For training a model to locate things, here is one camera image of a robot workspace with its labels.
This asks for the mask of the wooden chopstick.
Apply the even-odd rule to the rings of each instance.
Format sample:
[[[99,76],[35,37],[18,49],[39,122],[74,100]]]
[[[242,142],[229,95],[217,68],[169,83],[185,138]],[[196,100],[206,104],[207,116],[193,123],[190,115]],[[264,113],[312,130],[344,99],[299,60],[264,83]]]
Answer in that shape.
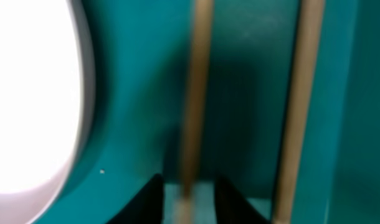
[[[197,179],[204,125],[204,108],[211,49],[213,0],[196,0],[191,56],[186,82],[184,126],[181,142],[181,196],[175,208],[174,222],[194,222],[193,187]]]
[[[325,0],[301,0],[272,223],[290,224]]]

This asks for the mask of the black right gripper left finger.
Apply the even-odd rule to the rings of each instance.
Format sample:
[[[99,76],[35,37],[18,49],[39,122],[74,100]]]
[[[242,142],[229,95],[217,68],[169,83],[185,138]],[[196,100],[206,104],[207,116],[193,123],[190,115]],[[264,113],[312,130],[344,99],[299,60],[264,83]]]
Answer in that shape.
[[[164,213],[164,179],[155,174],[107,224],[161,224]]]

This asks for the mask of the white round plate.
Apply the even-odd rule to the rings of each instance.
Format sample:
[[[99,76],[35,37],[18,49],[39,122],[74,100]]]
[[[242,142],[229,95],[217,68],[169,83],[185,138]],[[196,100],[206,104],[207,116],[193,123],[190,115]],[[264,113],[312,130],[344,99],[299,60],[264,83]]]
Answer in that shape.
[[[34,223],[61,196],[94,104],[82,2],[0,1],[0,223]]]

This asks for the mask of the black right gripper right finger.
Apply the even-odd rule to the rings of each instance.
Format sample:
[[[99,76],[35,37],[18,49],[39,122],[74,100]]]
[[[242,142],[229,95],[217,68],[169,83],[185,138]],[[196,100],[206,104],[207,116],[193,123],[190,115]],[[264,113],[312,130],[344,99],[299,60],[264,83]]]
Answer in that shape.
[[[217,224],[271,224],[222,176],[214,182],[214,207]]]

